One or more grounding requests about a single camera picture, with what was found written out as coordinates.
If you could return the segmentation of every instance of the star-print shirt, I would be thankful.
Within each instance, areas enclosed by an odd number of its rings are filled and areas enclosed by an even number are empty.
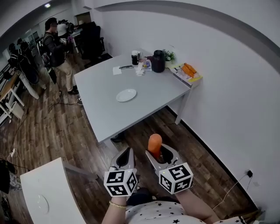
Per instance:
[[[201,220],[186,215],[179,203],[153,201],[127,207],[126,224],[204,224]],[[221,220],[215,224],[246,224],[242,217]]]

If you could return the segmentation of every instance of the baseboard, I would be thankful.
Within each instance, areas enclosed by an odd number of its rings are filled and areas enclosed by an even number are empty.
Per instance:
[[[174,116],[177,117],[177,114],[169,107],[166,106],[166,109]],[[237,179],[233,176],[233,174],[228,170],[228,168],[222,163],[222,161],[215,155],[215,153],[201,140],[201,138],[183,121],[180,122],[194,137],[195,139],[209,152],[209,154],[217,161],[217,163],[225,170],[227,175],[232,179],[234,183],[237,183]],[[240,183],[236,185],[241,192],[245,195],[246,199],[255,205],[256,210],[258,209],[256,204],[253,202],[252,198],[248,195],[245,189],[241,186]]]

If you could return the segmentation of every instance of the desk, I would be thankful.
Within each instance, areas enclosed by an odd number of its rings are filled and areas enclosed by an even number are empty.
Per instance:
[[[69,184],[66,170],[93,179],[98,178],[95,174],[63,162],[62,158],[21,175],[24,199],[34,224],[86,224]],[[47,213],[38,207],[39,195],[47,201],[49,206]]]
[[[131,65],[131,52],[111,58],[75,75],[84,109],[99,142],[113,151],[110,138],[152,115],[170,102],[184,96],[176,123],[181,119],[190,88],[165,69],[162,73],[145,72],[137,76],[135,69],[123,69],[113,75],[115,66]],[[127,102],[118,102],[117,94],[135,89],[137,95]]]
[[[12,76],[12,78],[8,82],[5,83],[4,88],[0,92],[0,102],[9,94],[9,92],[12,92],[12,94],[14,94],[14,96],[20,102],[20,104],[22,106],[25,106],[23,101],[18,97],[18,95],[13,90],[13,86],[14,86],[14,83],[17,78],[18,78],[18,75],[15,74]],[[9,116],[9,118],[12,118],[12,116],[7,112],[7,110],[1,104],[0,104],[0,108]]]
[[[74,46],[75,46],[75,48],[76,48],[77,53],[79,53],[79,50],[78,50],[77,45],[76,45],[75,37],[77,37],[78,35],[80,35],[82,30],[83,30],[83,29],[78,29],[78,30],[76,30],[74,33],[70,34],[70,36],[73,38],[73,44],[74,44]]]

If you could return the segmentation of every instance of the paper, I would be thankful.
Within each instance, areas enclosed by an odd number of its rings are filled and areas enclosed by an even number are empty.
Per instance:
[[[122,73],[122,71],[119,68],[120,66],[113,67],[113,75],[119,75]]]
[[[142,68],[143,68],[143,63],[141,62],[138,63],[138,67],[134,67],[137,76],[144,75],[144,70],[142,70]]]

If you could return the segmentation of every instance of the black shoe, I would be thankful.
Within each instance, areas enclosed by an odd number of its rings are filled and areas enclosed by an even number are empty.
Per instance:
[[[68,94],[70,94],[70,95],[76,95],[78,93],[79,93],[79,91],[77,89],[73,89],[72,91],[68,91]]]
[[[111,140],[113,142],[121,142],[122,140],[124,140],[124,132],[121,132],[120,134],[117,134],[116,136],[114,136],[113,138],[111,138]]]

